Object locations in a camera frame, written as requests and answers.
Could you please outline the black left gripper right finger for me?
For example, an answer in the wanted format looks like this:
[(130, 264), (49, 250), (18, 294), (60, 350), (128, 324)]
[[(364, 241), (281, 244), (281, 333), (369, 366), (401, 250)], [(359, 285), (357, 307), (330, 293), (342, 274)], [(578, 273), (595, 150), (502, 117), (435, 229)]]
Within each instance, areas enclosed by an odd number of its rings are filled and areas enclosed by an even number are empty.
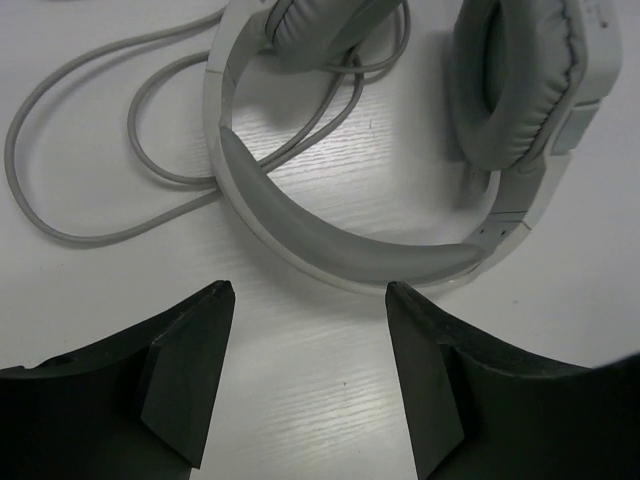
[(511, 345), (401, 282), (385, 295), (421, 479), (635, 479), (639, 359), (596, 368)]

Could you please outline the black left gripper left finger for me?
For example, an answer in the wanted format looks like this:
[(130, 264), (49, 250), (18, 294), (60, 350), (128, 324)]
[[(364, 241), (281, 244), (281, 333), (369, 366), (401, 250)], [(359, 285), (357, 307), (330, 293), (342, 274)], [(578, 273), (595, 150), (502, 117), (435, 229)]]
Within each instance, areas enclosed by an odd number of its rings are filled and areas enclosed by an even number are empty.
[(187, 479), (203, 461), (235, 293), (217, 281), (95, 343), (1, 372), (5, 479)]

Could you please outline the white over-ear headphones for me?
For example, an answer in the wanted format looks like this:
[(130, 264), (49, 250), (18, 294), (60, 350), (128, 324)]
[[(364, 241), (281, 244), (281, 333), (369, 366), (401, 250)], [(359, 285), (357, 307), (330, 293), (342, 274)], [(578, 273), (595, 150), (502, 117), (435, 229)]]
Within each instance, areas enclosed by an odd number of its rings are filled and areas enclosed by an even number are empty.
[(462, 286), (514, 251), (538, 223), (622, 67), (610, 1), (466, 1), (445, 58), (454, 135), (466, 160), (499, 174), (497, 196), (464, 241), (393, 244), (339, 229), (269, 178), (232, 129), (237, 84), (272, 47), (290, 72), (320, 66), (362, 40), (393, 1), (232, 1), (209, 51), (206, 143), (236, 214), (273, 252), (333, 286), (378, 293), (392, 281), (428, 292)]

